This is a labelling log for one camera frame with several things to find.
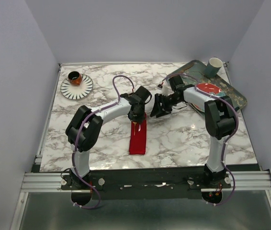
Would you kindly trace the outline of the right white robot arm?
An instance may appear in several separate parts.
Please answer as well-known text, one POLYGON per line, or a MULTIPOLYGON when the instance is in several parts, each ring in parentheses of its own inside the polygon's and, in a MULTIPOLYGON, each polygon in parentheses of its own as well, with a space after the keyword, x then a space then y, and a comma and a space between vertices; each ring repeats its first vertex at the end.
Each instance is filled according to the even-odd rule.
POLYGON ((199 88, 199 84, 186 85, 180 74, 171 74, 165 79, 173 91, 170 95, 155 94, 151 117, 162 117, 172 112, 172 107, 182 103, 203 106, 205 127, 210 135, 210 150, 204 166, 203 184, 215 187, 226 176, 225 154, 227 143, 238 130, 237 112, 228 96, 217 96, 199 88))

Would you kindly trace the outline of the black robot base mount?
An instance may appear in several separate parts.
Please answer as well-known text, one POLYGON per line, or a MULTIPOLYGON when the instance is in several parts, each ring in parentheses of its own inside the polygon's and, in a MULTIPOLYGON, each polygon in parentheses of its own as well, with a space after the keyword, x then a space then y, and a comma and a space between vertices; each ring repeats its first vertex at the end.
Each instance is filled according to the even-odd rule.
POLYGON ((72 204, 98 208, 106 200, 205 199, 219 204, 222 190, 231 188, 226 170, 205 166, 91 170, 82 179, 71 169, 61 176, 61 189, 71 192, 72 204))

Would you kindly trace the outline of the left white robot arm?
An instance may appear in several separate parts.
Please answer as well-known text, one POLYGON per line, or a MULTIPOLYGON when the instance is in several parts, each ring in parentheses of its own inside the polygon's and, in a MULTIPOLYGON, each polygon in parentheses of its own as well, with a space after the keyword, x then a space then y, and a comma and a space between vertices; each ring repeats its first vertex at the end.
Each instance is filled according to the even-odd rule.
POLYGON ((145 87, 135 92, 118 95, 116 101, 88 108, 81 106, 66 129, 69 143, 72 145, 72 184, 77 189, 84 189, 89 183, 90 150, 96 144, 101 128, 106 123, 126 115, 131 121, 129 154, 144 155, 147 144, 147 115, 145 106, 152 94, 145 87))

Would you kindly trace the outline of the red cloth napkin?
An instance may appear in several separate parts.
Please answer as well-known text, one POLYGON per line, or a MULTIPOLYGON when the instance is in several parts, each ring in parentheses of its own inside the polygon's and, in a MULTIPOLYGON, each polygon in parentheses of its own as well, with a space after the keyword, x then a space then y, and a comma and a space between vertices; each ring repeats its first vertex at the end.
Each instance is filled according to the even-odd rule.
POLYGON ((135 133, 134 136, 134 125, 131 122, 131 137, 129 144, 129 154, 130 155, 145 155, 146 153, 146 143, 147 143, 147 115, 145 114, 145 120, 141 123, 140 132, 135 133))

